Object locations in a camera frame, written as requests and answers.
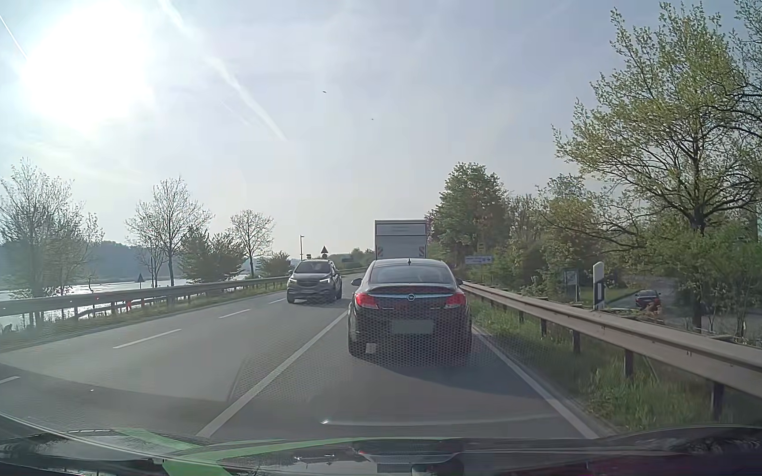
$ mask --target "license plate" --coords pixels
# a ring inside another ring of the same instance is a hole
[[[433,321],[426,319],[399,319],[389,323],[392,334],[431,334]]]

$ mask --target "window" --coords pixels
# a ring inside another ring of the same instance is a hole
[[[454,284],[455,277],[448,268],[425,264],[376,266],[369,276],[370,283],[442,283]]]
[[[324,261],[302,261],[295,267],[296,273],[330,273],[331,264]]]

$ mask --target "white truck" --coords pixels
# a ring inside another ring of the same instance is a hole
[[[429,227],[424,219],[376,220],[375,259],[428,257]]]

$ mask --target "guardrail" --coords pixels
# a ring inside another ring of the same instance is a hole
[[[540,319],[542,335],[546,335],[547,322],[571,330],[575,353],[581,353],[582,335],[620,347],[625,352],[627,378],[633,375],[634,354],[640,354],[709,380],[716,419],[721,416],[725,387],[762,399],[762,349],[474,283],[467,282],[462,289],[493,306],[517,310],[520,322],[526,314]]]
[[[341,269],[341,275],[353,275],[364,273],[366,268]],[[9,301],[0,301],[0,317],[17,316],[31,312],[59,311],[61,309],[74,309],[74,314],[78,314],[79,308],[88,308],[98,305],[109,304],[109,309],[114,311],[123,302],[139,304],[138,301],[151,299],[166,299],[172,305],[179,297],[185,298],[206,294],[207,292],[223,291],[237,288],[255,288],[268,287],[285,283],[289,276],[277,276],[274,278],[257,279],[237,279],[231,281],[219,281],[216,283],[200,283],[183,286],[167,286],[160,288],[146,288],[141,290],[115,290],[106,292],[96,292],[90,294],[69,294],[65,296],[53,297],[34,297],[29,299],[13,299]]]

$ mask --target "asphalt road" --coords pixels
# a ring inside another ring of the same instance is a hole
[[[480,337],[461,368],[420,352],[352,357],[353,290],[345,282],[330,304],[253,297],[0,354],[0,412],[58,430],[218,440],[590,436]]]

